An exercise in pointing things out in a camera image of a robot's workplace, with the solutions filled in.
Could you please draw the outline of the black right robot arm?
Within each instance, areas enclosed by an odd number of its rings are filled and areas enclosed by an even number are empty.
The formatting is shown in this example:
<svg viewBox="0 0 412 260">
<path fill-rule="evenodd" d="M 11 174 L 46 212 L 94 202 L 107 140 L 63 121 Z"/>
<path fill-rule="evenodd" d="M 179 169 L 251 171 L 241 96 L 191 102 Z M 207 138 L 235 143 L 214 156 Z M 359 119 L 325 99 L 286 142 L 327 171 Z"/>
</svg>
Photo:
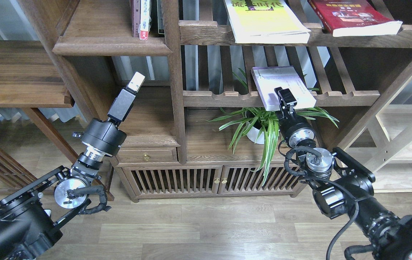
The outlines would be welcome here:
<svg viewBox="0 0 412 260">
<path fill-rule="evenodd" d="M 340 235 L 356 223 L 370 244 L 347 247 L 347 260 L 366 252 L 371 252 L 375 260 L 412 260 L 412 214 L 399 218 L 381 205 L 374 198 L 373 173 L 341 148 L 330 152 L 317 147 L 315 131 L 295 112 L 297 101 L 291 91 L 277 87 L 275 93 L 280 130 L 290 147 L 285 154 L 285 169 L 308 183 L 322 214 L 330 219 L 347 214 L 350 219 L 333 237 L 326 259 L 330 259 Z"/>
</svg>

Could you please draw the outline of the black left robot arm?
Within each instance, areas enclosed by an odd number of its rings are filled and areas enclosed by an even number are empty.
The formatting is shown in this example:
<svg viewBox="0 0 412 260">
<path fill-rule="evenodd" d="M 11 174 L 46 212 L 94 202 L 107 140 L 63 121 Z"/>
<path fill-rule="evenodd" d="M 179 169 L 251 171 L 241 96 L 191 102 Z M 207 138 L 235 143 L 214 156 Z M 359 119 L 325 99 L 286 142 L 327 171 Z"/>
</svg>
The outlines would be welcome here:
<svg viewBox="0 0 412 260">
<path fill-rule="evenodd" d="M 114 100 L 105 121 L 93 119 L 84 132 L 74 132 L 86 145 L 71 169 L 60 166 L 0 201 L 0 260 L 34 260 L 62 237 L 61 227 L 77 215 L 108 211 L 102 185 L 92 185 L 103 158 L 118 153 L 126 133 L 119 125 L 126 119 L 145 76 L 134 76 Z M 69 211 L 53 221 L 40 202 L 42 192 L 55 185 L 54 198 Z"/>
</svg>

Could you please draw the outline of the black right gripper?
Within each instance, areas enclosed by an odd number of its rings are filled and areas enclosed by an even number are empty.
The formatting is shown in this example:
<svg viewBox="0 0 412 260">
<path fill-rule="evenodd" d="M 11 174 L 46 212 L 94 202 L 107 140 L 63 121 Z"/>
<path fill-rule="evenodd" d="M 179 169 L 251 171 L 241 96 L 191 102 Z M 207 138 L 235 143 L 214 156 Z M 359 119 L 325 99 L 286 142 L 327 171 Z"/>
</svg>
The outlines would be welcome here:
<svg viewBox="0 0 412 260">
<path fill-rule="evenodd" d="M 277 96 L 277 118 L 283 139 L 290 148 L 306 146 L 315 148 L 315 130 L 307 120 L 296 114 L 297 101 L 290 90 L 282 90 L 282 87 L 274 89 Z"/>
</svg>

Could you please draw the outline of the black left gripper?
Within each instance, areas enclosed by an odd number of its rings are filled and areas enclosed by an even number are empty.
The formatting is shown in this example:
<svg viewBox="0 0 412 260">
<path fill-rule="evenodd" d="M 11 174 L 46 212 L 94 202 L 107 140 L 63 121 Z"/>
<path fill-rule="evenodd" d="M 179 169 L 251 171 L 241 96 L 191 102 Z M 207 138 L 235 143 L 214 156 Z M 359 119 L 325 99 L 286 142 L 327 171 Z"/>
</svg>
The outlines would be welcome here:
<svg viewBox="0 0 412 260">
<path fill-rule="evenodd" d="M 135 72 L 114 100 L 105 121 L 93 118 L 84 132 L 74 132 L 74 138 L 80 138 L 87 145 L 86 153 L 96 152 L 100 156 L 112 157 L 118 153 L 127 135 L 119 130 L 119 125 L 126 119 L 133 106 L 136 94 L 139 92 L 146 77 Z"/>
</svg>

